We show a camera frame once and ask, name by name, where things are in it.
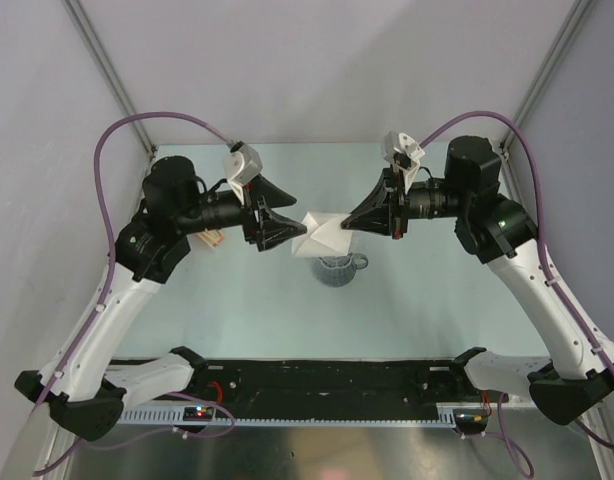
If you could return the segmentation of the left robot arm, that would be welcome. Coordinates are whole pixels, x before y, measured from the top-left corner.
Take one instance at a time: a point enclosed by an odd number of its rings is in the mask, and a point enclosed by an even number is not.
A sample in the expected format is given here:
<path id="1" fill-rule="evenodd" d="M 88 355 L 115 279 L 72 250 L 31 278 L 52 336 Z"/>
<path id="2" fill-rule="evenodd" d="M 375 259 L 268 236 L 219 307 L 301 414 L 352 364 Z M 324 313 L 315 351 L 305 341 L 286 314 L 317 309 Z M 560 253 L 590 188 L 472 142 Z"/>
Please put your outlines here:
<path id="1" fill-rule="evenodd" d="M 239 226 L 248 243 L 267 251 L 306 231 L 276 212 L 296 198 L 260 174 L 245 183 L 241 196 L 202 192 L 200 184 L 186 157 L 155 163 L 143 180 L 139 211 L 115 241 L 90 312 L 52 361 L 15 381 L 23 396 L 47 405 L 50 418 L 82 440 L 101 439 L 125 411 L 143 403 L 177 392 L 196 399 L 207 391 L 207 362 L 188 347 L 107 370 L 135 318 L 190 253 L 190 235 Z"/>

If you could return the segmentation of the glass coffee server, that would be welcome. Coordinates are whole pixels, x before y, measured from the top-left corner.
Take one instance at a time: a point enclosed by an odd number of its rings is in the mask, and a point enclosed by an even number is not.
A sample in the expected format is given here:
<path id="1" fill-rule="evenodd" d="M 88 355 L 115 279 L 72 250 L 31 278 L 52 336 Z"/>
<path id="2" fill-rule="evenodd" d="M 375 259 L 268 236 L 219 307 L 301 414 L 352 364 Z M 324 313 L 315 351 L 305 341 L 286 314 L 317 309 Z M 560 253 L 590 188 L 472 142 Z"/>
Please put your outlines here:
<path id="1" fill-rule="evenodd" d="M 351 283 L 359 270 L 369 264 L 368 257 L 362 253 L 345 256 L 318 257 L 312 261 L 311 271 L 321 284 L 339 288 Z"/>

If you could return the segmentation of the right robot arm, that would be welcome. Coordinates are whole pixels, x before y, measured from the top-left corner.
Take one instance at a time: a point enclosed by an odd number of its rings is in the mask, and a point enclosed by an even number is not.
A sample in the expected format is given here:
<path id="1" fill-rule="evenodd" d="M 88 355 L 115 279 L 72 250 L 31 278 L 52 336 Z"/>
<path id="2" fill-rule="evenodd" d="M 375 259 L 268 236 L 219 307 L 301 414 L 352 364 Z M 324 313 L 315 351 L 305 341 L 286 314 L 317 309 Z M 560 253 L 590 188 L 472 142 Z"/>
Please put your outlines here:
<path id="1" fill-rule="evenodd" d="M 545 357 L 498 355 L 474 347 L 455 358 L 451 393 L 463 401 L 483 390 L 530 399 L 566 426 L 614 391 L 614 342 L 579 309 L 577 321 L 560 294 L 566 283 L 539 252 L 538 227 L 524 207 L 500 193 L 500 156 L 491 142 L 460 136 L 447 148 L 444 175 L 418 181 L 422 149 L 389 133 L 371 193 L 342 221 L 344 230 L 401 238 L 412 220 L 455 219 L 463 249 L 509 289 L 545 344 Z"/>

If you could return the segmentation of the white paper coffee filter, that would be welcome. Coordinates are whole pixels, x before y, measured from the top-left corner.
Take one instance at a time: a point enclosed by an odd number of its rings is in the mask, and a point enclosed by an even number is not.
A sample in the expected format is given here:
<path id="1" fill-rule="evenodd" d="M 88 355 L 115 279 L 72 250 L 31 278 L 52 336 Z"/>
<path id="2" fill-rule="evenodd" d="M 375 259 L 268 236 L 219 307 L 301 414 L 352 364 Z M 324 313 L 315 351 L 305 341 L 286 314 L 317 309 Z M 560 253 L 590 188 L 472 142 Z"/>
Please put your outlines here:
<path id="1" fill-rule="evenodd" d="M 292 240 L 292 255 L 297 258 L 348 255 L 353 232 L 341 227 L 348 217 L 342 213 L 307 212 L 302 220 L 307 232 Z"/>

